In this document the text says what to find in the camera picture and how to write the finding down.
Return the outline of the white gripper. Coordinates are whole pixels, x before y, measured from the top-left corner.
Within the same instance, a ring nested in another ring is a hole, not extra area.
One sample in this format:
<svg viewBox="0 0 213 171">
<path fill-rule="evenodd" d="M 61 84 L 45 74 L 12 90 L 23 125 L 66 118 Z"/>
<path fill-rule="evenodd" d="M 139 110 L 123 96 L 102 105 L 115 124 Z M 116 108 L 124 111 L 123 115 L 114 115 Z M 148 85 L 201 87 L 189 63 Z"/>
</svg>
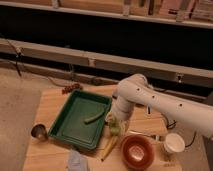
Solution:
<svg viewBox="0 0 213 171">
<path fill-rule="evenodd" d="M 112 108 L 105 117 L 106 122 L 115 120 L 122 130 L 127 130 L 130 124 L 130 115 L 119 109 Z"/>
</svg>

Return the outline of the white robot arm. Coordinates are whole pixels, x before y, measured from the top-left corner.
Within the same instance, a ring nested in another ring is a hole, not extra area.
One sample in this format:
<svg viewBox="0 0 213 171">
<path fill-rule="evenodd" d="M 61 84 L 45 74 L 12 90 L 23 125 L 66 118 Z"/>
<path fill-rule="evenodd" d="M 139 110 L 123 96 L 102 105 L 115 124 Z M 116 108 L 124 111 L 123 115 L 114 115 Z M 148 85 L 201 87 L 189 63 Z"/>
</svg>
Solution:
<svg viewBox="0 0 213 171">
<path fill-rule="evenodd" d="M 153 90 L 142 74 L 134 74 L 117 84 L 117 99 L 112 115 L 120 121 L 131 118 L 134 106 L 142 104 L 213 138 L 213 106 L 190 101 Z"/>
</svg>

